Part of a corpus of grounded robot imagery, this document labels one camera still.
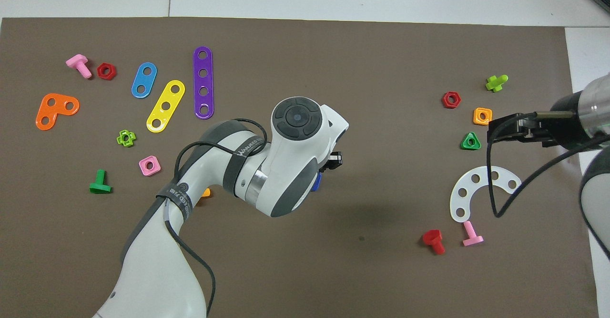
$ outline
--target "yellow-green gear-shaped nut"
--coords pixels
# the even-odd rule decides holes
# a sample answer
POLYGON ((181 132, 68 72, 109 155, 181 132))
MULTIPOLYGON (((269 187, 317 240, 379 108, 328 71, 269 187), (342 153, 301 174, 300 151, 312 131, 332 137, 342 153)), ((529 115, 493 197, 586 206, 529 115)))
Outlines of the yellow-green gear-shaped nut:
POLYGON ((135 133, 131 133, 127 130, 120 131, 118 133, 118 137, 116 138, 116 142, 119 145, 123 145, 126 148, 133 146, 133 141, 135 140, 135 133))

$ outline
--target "lime green nut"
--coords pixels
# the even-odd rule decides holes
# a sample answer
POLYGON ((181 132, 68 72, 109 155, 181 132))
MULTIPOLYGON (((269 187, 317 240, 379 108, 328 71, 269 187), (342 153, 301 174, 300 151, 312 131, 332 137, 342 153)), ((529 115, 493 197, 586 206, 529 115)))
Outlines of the lime green nut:
POLYGON ((481 148, 481 142, 479 142, 479 138, 475 133, 468 133, 464 140, 462 140, 462 144, 460 144, 460 148, 464 150, 479 150, 481 148))
POLYGON ((120 131, 118 133, 118 137, 116 138, 116 142, 119 145, 123 145, 126 148, 133 146, 134 140, 135 140, 135 133, 131 133, 127 130, 120 131))
POLYGON ((488 83, 485 85, 488 90, 493 90, 494 92, 499 92, 502 90, 502 85, 508 81, 507 75, 502 75, 500 77, 492 76, 488 78, 488 83))
POLYGON ((95 183, 89 184, 89 192, 92 192, 93 194, 108 194, 111 192, 112 187, 104 184, 105 175, 105 170, 98 170, 95 176, 95 183))

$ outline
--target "orange square nut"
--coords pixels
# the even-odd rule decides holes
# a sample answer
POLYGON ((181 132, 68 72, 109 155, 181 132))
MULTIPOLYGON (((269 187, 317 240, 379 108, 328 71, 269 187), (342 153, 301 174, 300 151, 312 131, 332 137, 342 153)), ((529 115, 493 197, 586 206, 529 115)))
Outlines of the orange square nut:
POLYGON ((492 120, 492 110, 484 109, 482 107, 477 107, 475 109, 475 114, 472 118, 472 122, 477 125, 489 125, 489 122, 492 120))

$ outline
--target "yellow plastic strip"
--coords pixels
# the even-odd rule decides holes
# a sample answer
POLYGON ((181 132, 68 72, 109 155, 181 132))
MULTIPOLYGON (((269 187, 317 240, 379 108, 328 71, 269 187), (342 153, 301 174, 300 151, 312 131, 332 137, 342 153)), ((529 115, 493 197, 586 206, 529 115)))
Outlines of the yellow plastic strip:
POLYGON ((172 80, 167 83, 165 89, 163 89, 163 92, 161 93, 161 97, 159 97, 157 104, 146 120, 148 131, 151 133, 159 133, 165 129, 167 123, 170 122, 172 114, 174 114, 174 110, 176 110, 180 100, 183 98, 185 91, 184 83, 181 81, 172 80), (172 87, 174 86, 177 86, 178 92, 172 92, 172 87))

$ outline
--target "pink bolt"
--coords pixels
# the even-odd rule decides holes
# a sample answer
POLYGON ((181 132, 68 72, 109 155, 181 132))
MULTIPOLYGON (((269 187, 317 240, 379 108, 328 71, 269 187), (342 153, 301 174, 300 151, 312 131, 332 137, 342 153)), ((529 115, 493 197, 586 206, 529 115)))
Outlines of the pink bolt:
POLYGON ((464 246, 472 246, 473 244, 481 243, 483 241, 483 237, 477 236, 477 233, 475 233, 475 229, 472 227, 470 220, 464 222, 464 227, 468 234, 468 239, 462 241, 464 246))
POLYGON ((87 66, 85 65, 85 63, 87 61, 88 61, 87 57, 85 57, 79 53, 78 55, 75 55, 71 59, 67 60, 66 65, 72 69, 78 70, 78 72, 80 72, 81 75, 83 77, 85 77, 85 79, 88 79, 92 75, 91 75, 91 71, 89 71, 89 69, 87 69, 87 66))

